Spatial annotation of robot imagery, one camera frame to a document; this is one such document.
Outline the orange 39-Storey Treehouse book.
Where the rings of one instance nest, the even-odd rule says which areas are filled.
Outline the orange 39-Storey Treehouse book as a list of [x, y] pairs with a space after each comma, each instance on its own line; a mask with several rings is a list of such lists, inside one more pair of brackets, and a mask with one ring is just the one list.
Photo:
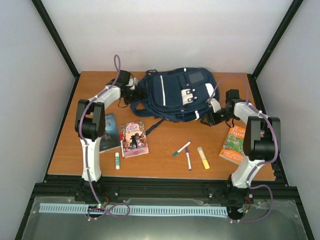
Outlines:
[[219, 156], [237, 165], [244, 159], [244, 137], [246, 129], [235, 125], [229, 129]]

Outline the navy blue student backpack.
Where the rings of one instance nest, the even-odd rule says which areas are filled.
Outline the navy blue student backpack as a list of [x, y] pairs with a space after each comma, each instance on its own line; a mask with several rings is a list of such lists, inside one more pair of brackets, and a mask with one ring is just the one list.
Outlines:
[[135, 86], [130, 108], [140, 118], [159, 121], [145, 133], [148, 135], [163, 121], [190, 122], [203, 118], [212, 109], [208, 100], [220, 100], [214, 75], [202, 67], [182, 67], [170, 71], [148, 70]]

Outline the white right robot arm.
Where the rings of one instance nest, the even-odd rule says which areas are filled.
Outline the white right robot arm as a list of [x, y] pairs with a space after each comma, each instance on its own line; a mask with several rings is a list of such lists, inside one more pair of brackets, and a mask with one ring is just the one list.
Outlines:
[[244, 158], [236, 171], [228, 179], [226, 194], [252, 189], [251, 182], [259, 170], [266, 164], [277, 160], [280, 153], [281, 121], [269, 117], [256, 109], [248, 100], [240, 99], [239, 91], [226, 92], [225, 107], [221, 107], [213, 92], [206, 101], [210, 112], [201, 119], [209, 127], [229, 120], [241, 120], [245, 123], [243, 139]]

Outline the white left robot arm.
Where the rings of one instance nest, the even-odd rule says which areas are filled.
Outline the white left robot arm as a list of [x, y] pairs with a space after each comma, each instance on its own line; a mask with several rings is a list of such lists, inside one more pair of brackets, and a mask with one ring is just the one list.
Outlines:
[[99, 93], [78, 101], [74, 128], [82, 147], [84, 181], [97, 182], [102, 176], [100, 142], [106, 127], [105, 110], [120, 98], [128, 98], [137, 87], [137, 78], [128, 71], [120, 70]]

